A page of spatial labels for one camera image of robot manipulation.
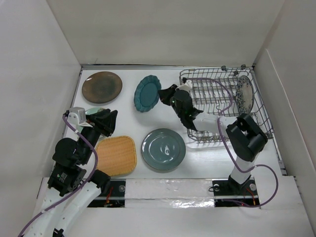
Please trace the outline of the orange woven square tray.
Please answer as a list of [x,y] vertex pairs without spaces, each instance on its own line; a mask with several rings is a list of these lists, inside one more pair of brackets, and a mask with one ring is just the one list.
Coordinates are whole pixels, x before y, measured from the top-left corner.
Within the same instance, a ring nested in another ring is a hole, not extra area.
[[137,164],[135,143],[129,136],[105,138],[96,146],[97,169],[109,176],[131,173]]

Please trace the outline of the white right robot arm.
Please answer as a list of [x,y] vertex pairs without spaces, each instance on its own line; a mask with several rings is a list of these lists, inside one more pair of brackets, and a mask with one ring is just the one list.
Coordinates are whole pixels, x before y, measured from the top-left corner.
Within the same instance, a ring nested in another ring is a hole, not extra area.
[[234,168],[228,177],[228,188],[233,194],[240,194],[246,188],[251,171],[258,154],[263,150],[268,139],[249,114],[241,114],[236,118],[223,116],[233,104],[232,94],[222,85],[228,93],[230,102],[219,115],[211,115],[193,106],[188,85],[172,85],[158,91],[160,101],[171,106],[181,123],[194,131],[208,131],[219,133],[223,142],[228,137],[236,158],[231,157]]

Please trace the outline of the blue floral white plate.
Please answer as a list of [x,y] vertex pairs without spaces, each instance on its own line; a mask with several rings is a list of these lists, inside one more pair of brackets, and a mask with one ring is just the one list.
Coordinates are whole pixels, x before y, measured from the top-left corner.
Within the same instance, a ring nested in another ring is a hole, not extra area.
[[252,83],[247,76],[237,79],[235,102],[239,114],[249,114],[254,104],[254,91]]

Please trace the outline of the grey blue round plate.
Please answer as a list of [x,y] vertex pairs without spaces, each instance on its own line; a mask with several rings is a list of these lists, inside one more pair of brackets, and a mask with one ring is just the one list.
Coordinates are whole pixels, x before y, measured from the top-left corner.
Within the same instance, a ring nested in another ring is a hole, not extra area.
[[186,144],[176,131],[159,128],[148,133],[141,145],[145,163],[159,171],[177,168],[186,155]]

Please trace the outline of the light green plate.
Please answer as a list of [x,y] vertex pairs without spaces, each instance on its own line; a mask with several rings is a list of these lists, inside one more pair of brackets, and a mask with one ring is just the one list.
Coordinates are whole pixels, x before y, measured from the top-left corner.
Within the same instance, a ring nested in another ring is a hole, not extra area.
[[[101,110],[104,110],[104,108],[101,108],[101,107],[94,107],[94,108],[91,108],[91,109],[88,109],[85,114],[86,114],[86,120],[87,119],[90,119],[90,115],[91,114],[94,114],[94,113],[97,113]],[[82,129],[85,127],[85,126],[90,126],[92,127],[92,125],[89,125],[87,122],[83,123],[83,124],[80,124],[80,125],[76,125],[76,129],[77,129],[77,132],[81,132]]]

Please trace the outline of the teal scalloped plate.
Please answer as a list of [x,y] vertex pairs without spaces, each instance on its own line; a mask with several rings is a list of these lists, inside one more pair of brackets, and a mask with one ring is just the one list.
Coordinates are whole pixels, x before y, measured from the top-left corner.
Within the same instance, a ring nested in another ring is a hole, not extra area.
[[159,90],[161,90],[161,83],[157,76],[144,77],[134,92],[135,109],[141,113],[150,111],[159,101]]

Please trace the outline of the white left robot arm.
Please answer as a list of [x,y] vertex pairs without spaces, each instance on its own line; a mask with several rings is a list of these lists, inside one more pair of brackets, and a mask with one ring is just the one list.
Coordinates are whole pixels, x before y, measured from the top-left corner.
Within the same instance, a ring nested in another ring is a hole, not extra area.
[[95,146],[101,135],[109,137],[116,127],[116,110],[101,109],[88,115],[73,107],[62,116],[66,126],[78,136],[61,139],[55,146],[55,166],[47,182],[41,211],[19,233],[21,237],[66,237],[75,221],[98,196],[110,191],[111,178],[93,166],[83,169],[91,156],[98,162]]

